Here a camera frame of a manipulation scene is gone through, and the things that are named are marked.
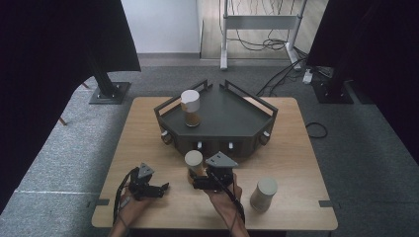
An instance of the cup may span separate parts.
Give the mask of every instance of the cup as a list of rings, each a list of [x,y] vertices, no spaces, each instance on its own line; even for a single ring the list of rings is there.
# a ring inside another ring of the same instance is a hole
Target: cup
[[[200,93],[195,90],[187,90],[181,94],[181,107],[185,112],[185,124],[187,126],[197,126],[201,122],[198,116],[200,108]]]
[[[185,155],[185,163],[188,167],[188,182],[192,184],[192,180],[189,169],[193,170],[197,176],[204,176],[204,167],[203,167],[203,154],[197,150],[191,150]]]
[[[250,197],[250,204],[258,211],[268,210],[277,189],[278,184],[274,179],[269,177],[260,179],[258,186]]]

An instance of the person's right hand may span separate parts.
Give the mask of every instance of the person's right hand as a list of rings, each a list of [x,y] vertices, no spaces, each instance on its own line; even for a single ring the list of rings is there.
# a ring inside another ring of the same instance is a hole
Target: person's right hand
[[[238,200],[241,199],[243,190],[237,185],[237,176],[233,174],[234,182],[228,189],[235,194]],[[243,220],[238,213],[237,207],[231,201],[228,194],[225,192],[215,193],[214,191],[204,191],[208,196],[209,200],[215,208],[216,212],[221,216],[230,233],[234,237],[249,236],[246,227],[244,226]]]

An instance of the white metal frame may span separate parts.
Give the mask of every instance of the white metal frame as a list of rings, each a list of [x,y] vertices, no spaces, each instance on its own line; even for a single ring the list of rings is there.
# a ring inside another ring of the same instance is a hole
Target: white metal frame
[[[301,9],[296,16],[228,16],[228,1],[224,0],[223,15],[223,34],[221,43],[221,70],[227,69],[227,31],[228,30],[290,30],[291,37],[286,43],[287,53],[290,61],[297,61],[297,54],[293,49],[299,25],[301,24],[302,14],[307,0],[304,0]],[[300,70],[301,66],[296,64],[295,70]]]

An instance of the wooden table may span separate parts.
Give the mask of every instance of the wooden table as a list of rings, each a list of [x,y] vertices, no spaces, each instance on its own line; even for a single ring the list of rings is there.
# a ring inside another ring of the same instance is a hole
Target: wooden table
[[[203,191],[194,190],[187,181],[184,157],[173,145],[160,139],[154,108],[169,98],[136,98],[126,120],[114,160],[92,224],[112,227],[115,194],[125,175],[141,162],[155,173],[152,186],[167,182],[170,188],[133,225],[134,228],[225,229],[224,223]],[[249,230],[334,230],[338,223],[332,207],[320,207],[329,200],[317,160],[314,156],[298,104],[293,98],[263,98],[279,109],[272,137],[251,157],[235,159],[239,167],[237,183],[243,189],[241,202]],[[254,210],[249,199],[257,182],[274,178],[279,187],[271,207],[264,213]]]

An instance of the white wall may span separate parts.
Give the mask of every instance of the white wall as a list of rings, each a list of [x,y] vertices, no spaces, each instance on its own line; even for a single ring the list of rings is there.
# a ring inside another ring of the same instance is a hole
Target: white wall
[[[136,52],[200,52],[199,1],[122,0]]]

